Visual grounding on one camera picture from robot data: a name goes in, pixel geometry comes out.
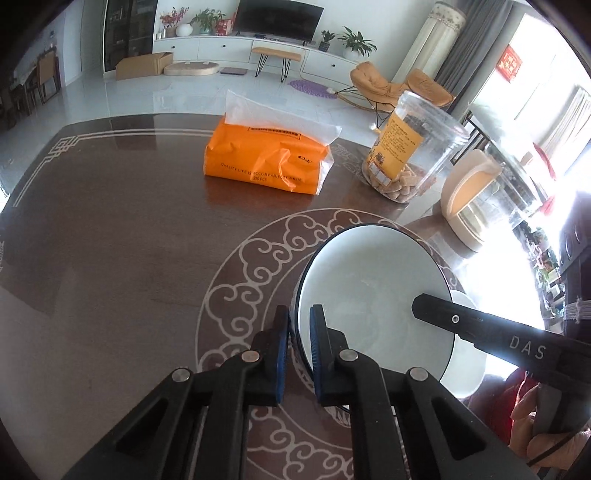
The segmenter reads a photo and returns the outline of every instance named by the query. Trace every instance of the jar label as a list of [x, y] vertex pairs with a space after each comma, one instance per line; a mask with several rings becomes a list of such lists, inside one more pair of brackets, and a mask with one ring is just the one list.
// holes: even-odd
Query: jar label
[[422, 141], [421, 135], [393, 113], [378, 144], [369, 151], [365, 161], [370, 171], [379, 169], [382, 172], [380, 183], [387, 185], [404, 168]]

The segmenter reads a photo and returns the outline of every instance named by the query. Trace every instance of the orange tissue pack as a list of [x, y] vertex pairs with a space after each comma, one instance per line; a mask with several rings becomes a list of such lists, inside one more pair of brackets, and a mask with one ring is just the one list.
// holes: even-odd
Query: orange tissue pack
[[340, 127], [320, 124], [228, 92], [226, 116], [209, 141], [203, 173], [288, 192], [318, 194]]

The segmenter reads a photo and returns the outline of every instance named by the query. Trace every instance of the person's hand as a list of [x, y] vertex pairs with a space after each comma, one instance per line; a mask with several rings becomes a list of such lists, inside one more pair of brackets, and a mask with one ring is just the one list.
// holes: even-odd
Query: person's hand
[[[511, 429], [509, 448], [518, 456], [525, 459], [525, 461], [532, 460], [538, 455], [541, 455], [568, 435], [568, 433], [542, 433], [533, 437], [534, 412], [537, 403], [538, 387], [534, 387], [523, 396], [521, 401], [513, 409], [513, 413], [511, 413], [513, 428]], [[561, 470], [568, 470], [583, 450], [590, 436], [591, 432], [589, 429], [578, 433], [557, 451], [540, 460], [539, 463], [536, 463], [532, 469], [535, 472], [541, 467], [555, 467]]]

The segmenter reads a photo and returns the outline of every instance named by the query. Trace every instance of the white column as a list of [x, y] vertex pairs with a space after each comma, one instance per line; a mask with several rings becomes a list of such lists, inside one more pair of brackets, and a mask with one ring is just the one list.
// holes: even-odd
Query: white column
[[464, 13], [437, 2], [392, 81], [402, 83], [412, 69], [435, 78], [465, 24]]

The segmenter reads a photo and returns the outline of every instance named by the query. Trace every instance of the jar lid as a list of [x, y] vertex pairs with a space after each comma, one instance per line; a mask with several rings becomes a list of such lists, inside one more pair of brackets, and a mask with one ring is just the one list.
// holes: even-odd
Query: jar lid
[[397, 110], [398, 108], [412, 111], [413, 115], [419, 115], [423, 123], [429, 126], [431, 135], [445, 139], [451, 144], [464, 145], [470, 138], [466, 128], [449, 113], [409, 90], [400, 96]]

